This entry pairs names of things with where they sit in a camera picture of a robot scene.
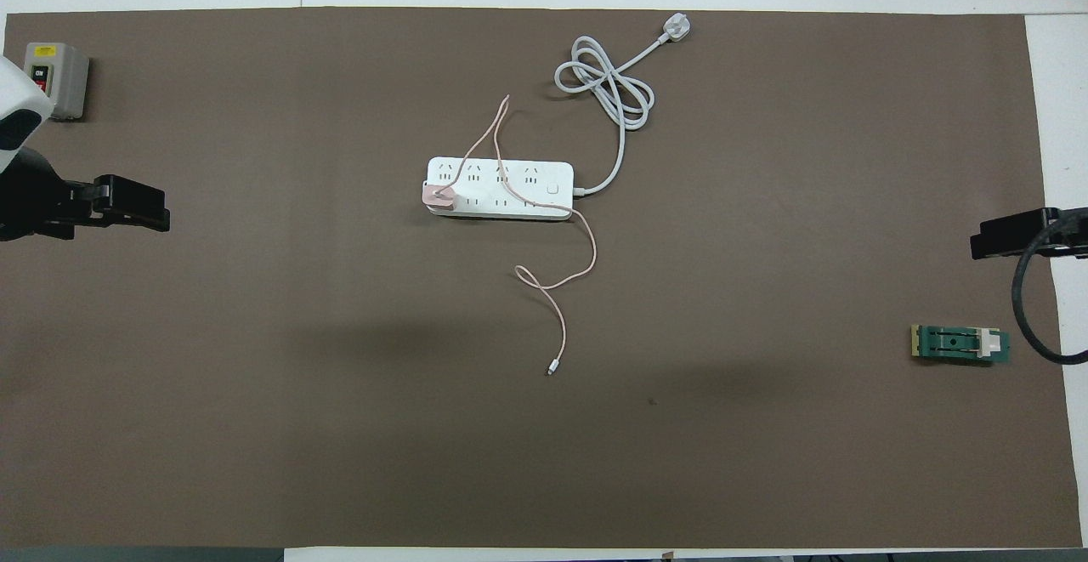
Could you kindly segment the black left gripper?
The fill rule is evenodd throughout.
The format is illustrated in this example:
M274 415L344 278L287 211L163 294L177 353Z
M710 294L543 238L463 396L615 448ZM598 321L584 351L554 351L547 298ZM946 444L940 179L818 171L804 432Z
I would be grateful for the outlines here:
M81 195L86 187L89 183L60 178L34 149L20 149L1 176L1 241L32 234L71 240L77 226L124 225L170 232L171 213L163 190L106 174L94 179L90 205Z

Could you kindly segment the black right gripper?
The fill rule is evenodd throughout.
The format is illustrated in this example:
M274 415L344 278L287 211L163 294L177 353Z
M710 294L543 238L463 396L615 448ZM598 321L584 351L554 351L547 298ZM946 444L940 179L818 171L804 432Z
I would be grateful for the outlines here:
M974 260L1021 257L1035 236L1056 221L1052 234L1053 258L1087 258L1087 208L1037 208L982 221L970 237Z

